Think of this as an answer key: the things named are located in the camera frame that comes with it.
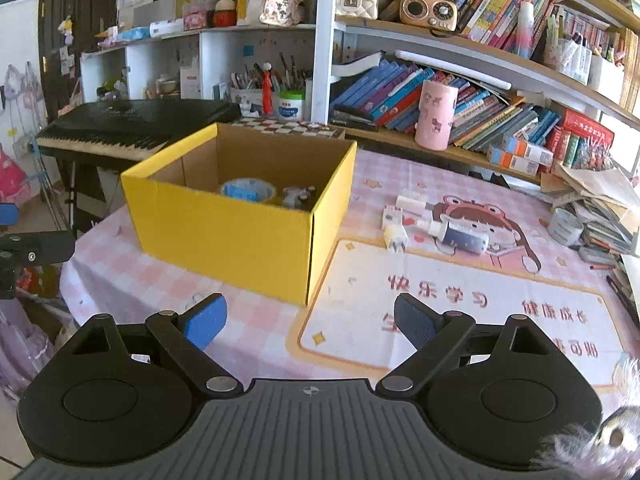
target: yellow cardboard box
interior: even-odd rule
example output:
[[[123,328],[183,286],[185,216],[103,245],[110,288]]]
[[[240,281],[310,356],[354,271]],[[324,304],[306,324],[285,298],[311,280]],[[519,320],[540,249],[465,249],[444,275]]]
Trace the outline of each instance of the yellow cardboard box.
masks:
[[[356,143],[213,124],[122,174],[145,253],[225,283],[308,305],[349,204]],[[316,186],[311,212],[245,202],[221,184]]]

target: cartoon girl print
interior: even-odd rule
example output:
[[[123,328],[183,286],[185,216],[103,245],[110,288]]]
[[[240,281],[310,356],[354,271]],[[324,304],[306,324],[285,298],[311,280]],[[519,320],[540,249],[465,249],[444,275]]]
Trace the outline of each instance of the cartoon girl print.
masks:
[[[498,206],[466,202],[451,195],[445,196],[443,200],[444,203],[438,203],[433,208],[433,219],[438,222],[451,221],[489,235],[486,254],[494,267],[519,270],[522,266],[531,274],[540,272],[540,260],[531,250],[524,232]],[[456,253],[454,247],[445,246],[438,240],[436,247],[445,254],[453,256]]]

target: electronic keyboard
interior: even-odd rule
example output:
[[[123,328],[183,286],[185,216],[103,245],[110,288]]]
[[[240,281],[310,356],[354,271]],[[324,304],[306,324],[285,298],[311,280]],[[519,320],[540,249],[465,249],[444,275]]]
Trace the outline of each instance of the electronic keyboard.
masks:
[[[210,100],[88,103],[44,128],[36,142],[44,155],[124,170],[212,123],[240,118],[237,104]]]

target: pink cup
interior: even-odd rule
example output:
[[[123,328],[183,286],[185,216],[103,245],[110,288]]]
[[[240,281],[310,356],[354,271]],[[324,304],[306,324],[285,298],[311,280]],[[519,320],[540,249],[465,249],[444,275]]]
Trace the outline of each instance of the pink cup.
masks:
[[[456,110],[458,89],[433,81],[422,83],[415,142],[429,150],[446,150]]]

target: pink tablecloth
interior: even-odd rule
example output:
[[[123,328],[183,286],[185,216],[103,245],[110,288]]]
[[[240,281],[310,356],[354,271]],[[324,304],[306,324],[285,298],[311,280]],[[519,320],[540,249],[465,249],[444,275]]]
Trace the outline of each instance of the pink tablecloth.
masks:
[[[350,206],[340,237],[380,240],[382,209],[395,203],[401,189],[423,193],[430,203],[440,203],[440,209],[448,214],[454,214],[452,211],[457,207],[480,208],[492,218],[505,216],[517,224],[526,242],[518,243],[506,256],[483,256],[484,261],[520,274],[535,272],[539,267],[538,277],[597,291],[607,304],[613,305],[612,317],[623,348],[636,354],[638,332],[604,275],[590,270],[577,253],[553,241],[540,223],[550,217],[548,206],[519,192],[359,150]],[[418,235],[411,235],[409,248],[428,253],[438,251],[432,240]],[[528,254],[533,257],[523,258]],[[464,254],[450,257],[469,258]],[[204,278],[142,253],[127,208],[108,217],[78,241],[76,254],[63,269],[61,290],[80,323],[98,312],[110,313],[118,323],[143,322],[158,310],[183,312],[207,294],[221,292],[228,302],[228,321],[207,352],[244,384],[253,377],[336,378],[364,374],[375,381],[383,375],[371,370],[346,372],[344,368],[338,370],[301,358],[300,352],[292,348],[290,333],[299,328],[296,326],[300,324],[300,316],[304,317],[302,309]]]

